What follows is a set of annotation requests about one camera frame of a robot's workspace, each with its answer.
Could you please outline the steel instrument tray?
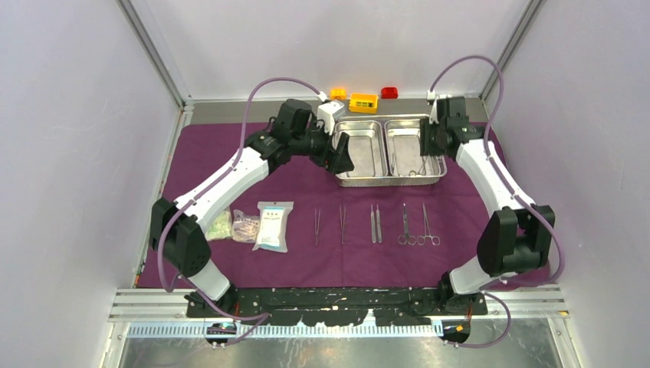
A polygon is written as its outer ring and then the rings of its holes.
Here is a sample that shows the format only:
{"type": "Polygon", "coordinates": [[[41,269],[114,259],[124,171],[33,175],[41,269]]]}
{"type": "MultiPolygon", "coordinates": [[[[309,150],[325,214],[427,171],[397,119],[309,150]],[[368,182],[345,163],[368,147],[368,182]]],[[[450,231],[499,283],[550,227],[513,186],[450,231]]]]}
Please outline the steel instrument tray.
{"type": "Polygon", "coordinates": [[[340,118],[333,141],[350,135],[349,152],[355,169],[338,174],[342,187],[427,186],[447,172],[445,158],[430,156],[427,176],[409,176],[422,161],[419,120],[425,114],[361,115],[340,118]]]}

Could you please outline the steel surgical forceps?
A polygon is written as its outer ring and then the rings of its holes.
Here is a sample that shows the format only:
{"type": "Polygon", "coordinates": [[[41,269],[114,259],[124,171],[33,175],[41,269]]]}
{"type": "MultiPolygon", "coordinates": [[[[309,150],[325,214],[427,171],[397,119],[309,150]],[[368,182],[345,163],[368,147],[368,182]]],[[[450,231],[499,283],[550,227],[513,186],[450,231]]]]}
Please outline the steel surgical forceps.
{"type": "Polygon", "coordinates": [[[423,156],[420,166],[417,169],[409,171],[409,176],[427,176],[428,163],[430,156],[423,156]]]}

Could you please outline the steel tweezers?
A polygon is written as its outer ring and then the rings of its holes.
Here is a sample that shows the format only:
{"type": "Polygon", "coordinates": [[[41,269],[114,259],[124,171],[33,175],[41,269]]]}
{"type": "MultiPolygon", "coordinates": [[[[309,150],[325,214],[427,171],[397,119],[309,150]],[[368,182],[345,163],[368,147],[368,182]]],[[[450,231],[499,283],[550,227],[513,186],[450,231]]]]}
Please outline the steel tweezers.
{"type": "Polygon", "coordinates": [[[345,242],[345,227],[346,227],[346,205],[342,204],[339,206],[340,214],[340,244],[343,245],[345,242]]]}
{"type": "Polygon", "coordinates": [[[320,234],[321,209],[314,209],[314,245],[318,246],[320,234]]]}

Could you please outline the orange yellow toy block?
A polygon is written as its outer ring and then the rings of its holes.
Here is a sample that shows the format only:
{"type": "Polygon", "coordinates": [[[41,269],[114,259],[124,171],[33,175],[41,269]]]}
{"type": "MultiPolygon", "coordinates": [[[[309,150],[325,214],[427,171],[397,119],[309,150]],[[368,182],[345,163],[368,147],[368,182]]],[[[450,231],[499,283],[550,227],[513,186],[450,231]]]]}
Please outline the orange yellow toy block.
{"type": "Polygon", "coordinates": [[[378,103],[378,95],[351,93],[348,107],[352,113],[376,114],[378,103]]]}

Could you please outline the purple cloth wrap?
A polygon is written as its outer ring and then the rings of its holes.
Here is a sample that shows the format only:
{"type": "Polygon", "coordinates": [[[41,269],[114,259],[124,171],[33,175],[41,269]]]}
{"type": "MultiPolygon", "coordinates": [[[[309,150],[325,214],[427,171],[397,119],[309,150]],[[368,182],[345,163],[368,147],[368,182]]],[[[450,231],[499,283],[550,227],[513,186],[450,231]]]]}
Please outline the purple cloth wrap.
{"type": "MultiPolygon", "coordinates": [[[[242,128],[237,123],[188,126],[182,130],[162,198],[173,201],[194,189],[237,152],[242,128]]],[[[233,240],[208,241],[211,260],[238,288],[433,287],[441,276],[476,255],[489,214],[478,191],[454,160],[447,174],[428,186],[343,188],[333,174],[305,156],[295,156],[253,185],[232,204],[246,215],[259,202],[293,202],[286,231],[287,253],[253,251],[233,240]],[[433,235],[441,244],[401,245],[402,204],[409,231],[423,234],[422,203],[433,235]],[[345,242],[340,244],[339,206],[346,205],[345,242]],[[371,242],[370,205],[379,206],[382,243],[371,242]],[[314,209],[321,209],[318,246],[314,209]]],[[[142,288],[156,288],[178,271],[158,269],[149,245],[142,288]]]]}

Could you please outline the steel surgical scissors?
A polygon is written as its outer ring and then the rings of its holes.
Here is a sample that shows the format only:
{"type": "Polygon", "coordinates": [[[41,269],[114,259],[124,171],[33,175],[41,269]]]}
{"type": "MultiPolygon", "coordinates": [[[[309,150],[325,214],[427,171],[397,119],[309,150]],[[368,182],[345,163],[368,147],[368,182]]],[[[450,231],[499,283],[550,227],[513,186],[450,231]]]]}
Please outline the steel surgical scissors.
{"type": "Polygon", "coordinates": [[[402,204],[402,234],[398,237],[398,242],[401,245],[415,245],[416,238],[409,231],[409,216],[408,209],[405,203],[402,204]]]}
{"type": "Polygon", "coordinates": [[[430,243],[432,246],[439,246],[441,240],[437,235],[432,234],[430,223],[428,220],[428,212],[426,205],[422,203],[422,220],[423,220],[423,234],[416,238],[416,244],[423,246],[430,243]]]}

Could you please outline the white sterile pouch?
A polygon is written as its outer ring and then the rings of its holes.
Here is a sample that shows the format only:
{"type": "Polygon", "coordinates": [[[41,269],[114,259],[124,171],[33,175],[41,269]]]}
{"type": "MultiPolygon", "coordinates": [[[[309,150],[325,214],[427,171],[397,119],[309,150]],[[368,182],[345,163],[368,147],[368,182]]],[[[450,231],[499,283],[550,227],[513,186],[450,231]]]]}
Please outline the white sterile pouch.
{"type": "Polygon", "coordinates": [[[253,251],[287,253],[286,231],[293,202],[259,202],[260,224],[253,251]]]}

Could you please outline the pink clear packet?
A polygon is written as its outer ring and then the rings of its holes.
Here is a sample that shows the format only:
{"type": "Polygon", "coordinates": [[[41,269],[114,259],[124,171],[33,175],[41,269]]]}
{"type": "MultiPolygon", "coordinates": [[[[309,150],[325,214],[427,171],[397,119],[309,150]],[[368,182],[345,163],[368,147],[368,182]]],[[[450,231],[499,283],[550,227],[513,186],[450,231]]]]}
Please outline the pink clear packet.
{"type": "Polygon", "coordinates": [[[231,225],[231,238],[235,242],[255,243],[260,228],[260,217],[257,215],[246,215],[243,211],[233,211],[231,225]]]}

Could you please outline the green packet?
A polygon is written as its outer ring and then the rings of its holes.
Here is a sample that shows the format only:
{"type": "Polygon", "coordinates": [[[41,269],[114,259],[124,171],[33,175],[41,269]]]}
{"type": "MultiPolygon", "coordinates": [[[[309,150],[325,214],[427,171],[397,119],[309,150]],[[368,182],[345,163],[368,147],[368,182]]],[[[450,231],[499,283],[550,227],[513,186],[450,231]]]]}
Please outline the green packet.
{"type": "Polygon", "coordinates": [[[205,233],[208,242],[229,239],[232,237],[232,220],[231,212],[225,210],[221,212],[205,233]]]}

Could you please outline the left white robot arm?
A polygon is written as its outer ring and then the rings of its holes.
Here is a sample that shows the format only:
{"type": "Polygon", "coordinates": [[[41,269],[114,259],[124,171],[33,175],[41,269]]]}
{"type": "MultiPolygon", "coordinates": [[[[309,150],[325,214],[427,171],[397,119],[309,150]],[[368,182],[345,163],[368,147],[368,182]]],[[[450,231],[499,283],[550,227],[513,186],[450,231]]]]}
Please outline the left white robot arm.
{"type": "Polygon", "coordinates": [[[228,291],[231,282],[211,260],[206,232],[241,194],[293,156],[306,156],[332,174],[353,170],[349,135],[333,135],[336,119],[345,109],[340,100],[327,101],[313,110],[305,101],[288,99],[268,128],[248,136],[243,147],[204,182],[173,201],[158,199],[152,207],[149,230],[158,269],[169,262],[207,296],[209,311],[227,317],[234,310],[235,297],[228,291]]]}

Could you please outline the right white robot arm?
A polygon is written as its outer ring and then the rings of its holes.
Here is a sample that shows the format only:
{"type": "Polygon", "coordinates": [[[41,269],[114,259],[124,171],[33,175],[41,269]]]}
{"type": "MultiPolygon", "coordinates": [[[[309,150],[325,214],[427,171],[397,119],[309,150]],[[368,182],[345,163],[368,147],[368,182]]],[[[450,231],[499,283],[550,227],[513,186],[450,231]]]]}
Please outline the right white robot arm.
{"type": "Polygon", "coordinates": [[[471,123],[463,97],[427,99],[431,111],[419,121],[421,156],[447,156],[465,171],[490,218],[476,255],[446,271],[435,298],[446,314],[458,314],[479,292],[502,277],[547,265],[555,213],[537,205],[516,184],[494,151],[488,129],[471,123]]]}

